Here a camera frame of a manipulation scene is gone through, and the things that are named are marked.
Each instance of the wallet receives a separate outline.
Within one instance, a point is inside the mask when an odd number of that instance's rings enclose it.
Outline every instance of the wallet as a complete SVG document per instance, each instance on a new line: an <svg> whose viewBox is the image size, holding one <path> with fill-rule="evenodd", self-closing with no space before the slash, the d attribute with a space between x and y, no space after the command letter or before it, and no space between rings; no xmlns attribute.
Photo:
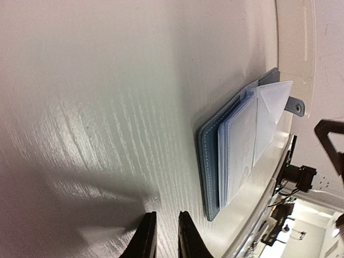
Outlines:
<svg viewBox="0 0 344 258"><path fill-rule="evenodd" d="M218 130L220 125L228 118L247 97L247 91L258 86L278 82L278 69L273 68L258 80L244 87L218 112L206 121L197 131L197 152L199 159L199 172L204 200L204 209L208 221L212 221L220 211L219 198L219 146Z"/></svg>

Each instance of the card holder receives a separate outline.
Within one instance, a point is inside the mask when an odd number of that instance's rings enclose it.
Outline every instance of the card holder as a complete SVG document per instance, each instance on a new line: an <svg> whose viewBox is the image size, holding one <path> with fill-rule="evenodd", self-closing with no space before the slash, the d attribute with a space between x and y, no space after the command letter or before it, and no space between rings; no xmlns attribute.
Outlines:
<svg viewBox="0 0 344 258"><path fill-rule="evenodd" d="M278 69L273 68L258 80L244 87L197 132L197 152L202 186L204 209L208 221L212 221L220 211L218 177L218 128L227 116L240 105L246 90L278 81Z"/></svg>
<svg viewBox="0 0 344 258"><path fill-rule="evenodd" d="M251 173L256 138L257 98L247 90L244 99L220 125L219 204L226 207Z"/></svg>

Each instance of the white table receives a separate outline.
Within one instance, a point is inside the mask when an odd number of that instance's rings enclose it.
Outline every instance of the white table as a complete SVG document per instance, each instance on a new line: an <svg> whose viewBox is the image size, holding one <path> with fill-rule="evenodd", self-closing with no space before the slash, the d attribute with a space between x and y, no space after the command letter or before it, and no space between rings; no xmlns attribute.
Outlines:
<svg viewBox="0 0 344 258"><path fill-rule="evenodd" d="M123 229L156 211L157 256L177 257L187 210L221 257L277 166L291 116L211 223L194 132L277 66L275 1L10 1L0 10L0 253L117 257L133 234Z"/></svg>

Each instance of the wall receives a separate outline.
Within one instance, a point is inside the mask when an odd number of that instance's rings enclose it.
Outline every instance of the wall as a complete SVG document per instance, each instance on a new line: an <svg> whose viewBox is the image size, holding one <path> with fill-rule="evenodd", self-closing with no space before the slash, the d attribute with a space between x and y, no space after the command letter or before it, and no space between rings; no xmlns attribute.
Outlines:
<svg viewBox="0 0 344 258"><path fill-rule="evenodd" d="M340 213L335 214L335 218L340 216ZM332 232L335 229L335 219L332 219L328 223L327 230L325 232L324 236L324 242L322 243L321 247L321 253L319 258L324 258L326 252L338 241L338 247L336 250L334 250L327 258L342 258L344 255L344 244L340 237L340 235L337 235L335 238L332 237Z"/></svg>
<svg viewBox="0 0 344 258"><path fill-rule="evenodd" d="M274 0L3 0L0 35L0 257L118 257L150 211L177 257L185 210L226 252L286 137L210 223L194 132L277 65Z"/></svg>
<svg viewBox="0 0 344 258"><path fill-rule="evenodd" d="M313 131L321 119L344 121L344 5L342 1L315 0L315 10L317 47L313 105L310 118L293 118L292 131L299 138L292 163L317 168L318 177L325 176L331 182L331 192L344 196L342 182ZM343 139L335 140L342 151ZM344 200L340 198L323 193L308 196L339 209L344 207Z"/></svg>
<svg viewBox="0 0 344 258"><path fill-rule="evenodd" d="M295 220L294 229L307 232L302 241L289 239L282 258L319 258L325 230L301 220Z"/></svg>
<svg viewBox="0 0 344 258"><path fill-rule="evenodd" d="M328 222L331 219L329 217L332 216L333 213L334 211L332 210L298 199L295 202L292 217L314 226L327 229Z"/></svg>

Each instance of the wire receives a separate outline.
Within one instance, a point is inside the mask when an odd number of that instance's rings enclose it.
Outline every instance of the wire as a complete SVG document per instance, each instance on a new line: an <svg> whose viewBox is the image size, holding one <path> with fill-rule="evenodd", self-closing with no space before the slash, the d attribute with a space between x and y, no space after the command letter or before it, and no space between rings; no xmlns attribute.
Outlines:
<svg viewBox="0 0 344 258"><path fill-rule="evenodd" d="M291 192L291 194L289 194L287 197L285 197L283 200L281 200L279 203L276 203L276 204L272 204L272 205L269 205L268 208L271 208L271 207L274 207L274 206L278 206L282 203L284 203L289 197L291 197L292 195L296 194L297 192L299 192L300 190L298 189L294 189L293 192Z"/></svg>
<svg viewBox="0 0 344 258"><path fill-rule="evenodd" d="M286 184L288 184L288 181L285 181L284 185L282 185L281 188L279 188L276 193L279 193L286 186Z"/></svg>
<svg viewBox="0 0 344 258"><path fill-rule="evenodd" d="M280 195L282 195L282 196L289 196L289 195L291 195L291 194L293 194L293 192L295 192L297 190L297 188L295 188L294 190L292 190L292 192L291 193L283 193L283 192L278 192Z"/></svg>
<svg viewBox="0 0 344 258"><path fill-rule="evenodd" d="M295 240L298 240L298 241L301 241L301 240L303 240L303 239L300 239L300 238L296 238L295 236L290 236L290 238L292 238L292 239L295 239Z"/></svg>

